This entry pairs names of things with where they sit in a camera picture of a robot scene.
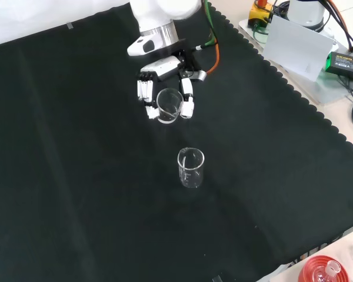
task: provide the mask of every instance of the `white robotic arm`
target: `white robotic arm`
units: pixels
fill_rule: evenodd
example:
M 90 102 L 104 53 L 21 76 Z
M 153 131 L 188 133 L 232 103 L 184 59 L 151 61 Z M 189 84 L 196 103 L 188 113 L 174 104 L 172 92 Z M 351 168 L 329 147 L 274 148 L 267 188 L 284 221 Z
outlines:
M 200 0 L 131 0 L 141 36 L 128 48 L 130 56 L 141 56 L 179 41 L 173 19 L 187 19 L 201 7 Z
M 207 74 L 195 61 L 191 48 L 179 40 L 173 20 L 192 16 L 201 8 L 201 0 L 131 0 L 130 3 L 141 36 L 128 48 L 128 54 L 141 56 L 161 49 L 166 54 L 143 67 L 138 78 L 138 98 L 144 103 L 148 117 L 155 119 L 159 115 L 154 95 L 156 83 L 178 75 L 179 91 L 184 97 L 181 116 L 191 118 L 195 107 L 191 81 L 204 81 Z

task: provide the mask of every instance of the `glass beaker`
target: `glass beaker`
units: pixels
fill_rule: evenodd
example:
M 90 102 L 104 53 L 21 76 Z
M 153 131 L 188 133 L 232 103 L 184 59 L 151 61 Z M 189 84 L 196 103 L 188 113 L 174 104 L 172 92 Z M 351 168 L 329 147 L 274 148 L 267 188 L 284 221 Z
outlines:
M 201 185 L 204 172 L 204 154 L 195 148 L 184 148 L 178 155 L 179 178 L 183 186 L 197 188 Z
M 157 95 L 158 120 L 161 123 L 174 122 L 181 113 L 183 96 L 174 88 L 166 88 Z

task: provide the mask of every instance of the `red lid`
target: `red lid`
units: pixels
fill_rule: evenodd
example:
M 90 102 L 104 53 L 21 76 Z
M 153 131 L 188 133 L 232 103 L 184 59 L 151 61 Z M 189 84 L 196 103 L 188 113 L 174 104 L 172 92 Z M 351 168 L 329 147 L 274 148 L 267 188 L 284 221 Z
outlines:
M 258 0 L 258 6 L 265 8 L 265 6 L 267 5 L 268 1 L 267 0 Z
M 298 277 L 298 282 L 312 282 L 312 274 L 315 269 L 319 266 L 326 266 L 330 260 L 335 260 L 332 257 L 327 256 L 316 256 L 309 259 L 304 268 L 301 270 L 301 273 Z M 337 274 L 337 282 L 349 282 L 348 273 L 345 268 L 339 263 L 341 266 L 341 271 Z

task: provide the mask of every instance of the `black cloth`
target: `black cloth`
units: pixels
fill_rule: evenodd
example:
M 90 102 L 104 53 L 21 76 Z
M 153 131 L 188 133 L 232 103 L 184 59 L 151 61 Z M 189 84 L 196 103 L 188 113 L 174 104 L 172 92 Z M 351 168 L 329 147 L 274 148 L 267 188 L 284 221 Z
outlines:
M 0 281 L 255 281 L 353 226 L 352 145 L 213 20 L 220 65 L 170 126 L 137 101 L 129 5 L 0 46 Z M 202 12 L 177 29 L 209 35 Z

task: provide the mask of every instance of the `green cable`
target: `green cable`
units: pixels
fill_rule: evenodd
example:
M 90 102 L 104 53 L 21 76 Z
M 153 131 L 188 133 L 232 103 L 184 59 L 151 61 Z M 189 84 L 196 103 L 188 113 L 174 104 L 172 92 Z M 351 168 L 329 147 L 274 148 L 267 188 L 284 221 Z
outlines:
M 211 12 L 209 11 L 208 0 L 205 0 L 205 12 L 207 13 L 209 22 L 213 26 L 213 22 L 212 22 L 212 18 L 211 18 Z M 215 43 L 215 39 L 216 39 L 216 37 L 214 36 L 214 34 L 212 34 L 212 39 L 209 42 L 207 42 L 206 44 L 204 44 L 204 45 L 208 46 L 208 45 L 214 44 Z

